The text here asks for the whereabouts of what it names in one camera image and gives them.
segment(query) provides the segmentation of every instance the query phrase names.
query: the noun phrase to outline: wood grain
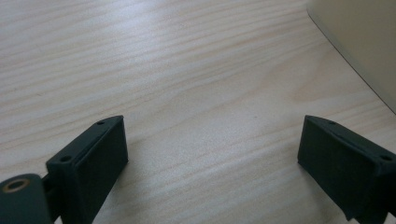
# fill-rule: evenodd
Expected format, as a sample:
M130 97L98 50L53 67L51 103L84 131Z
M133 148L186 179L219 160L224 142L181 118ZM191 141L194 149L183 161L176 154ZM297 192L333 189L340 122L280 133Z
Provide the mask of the wood grain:
M305 3L1 2L0 179L122 114L130 162L95 223L347 223L297 164L304 115L393 152L396 117Z

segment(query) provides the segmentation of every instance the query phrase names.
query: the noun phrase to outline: screw hole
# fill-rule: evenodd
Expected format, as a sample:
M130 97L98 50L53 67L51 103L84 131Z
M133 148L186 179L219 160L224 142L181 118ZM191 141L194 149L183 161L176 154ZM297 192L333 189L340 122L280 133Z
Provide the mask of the screw hole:
M4 193L17 192L21 189L24 189L26 186L29 185L29 183L30 183L30 181L28 179L13 180L3 187L3 192Z
M392 161L392 158L389 156L380 156L382 160L384 161Z
M72 157L70 156L65 156L61 158L61 162L66 162L66 161L70 161L72 159Z

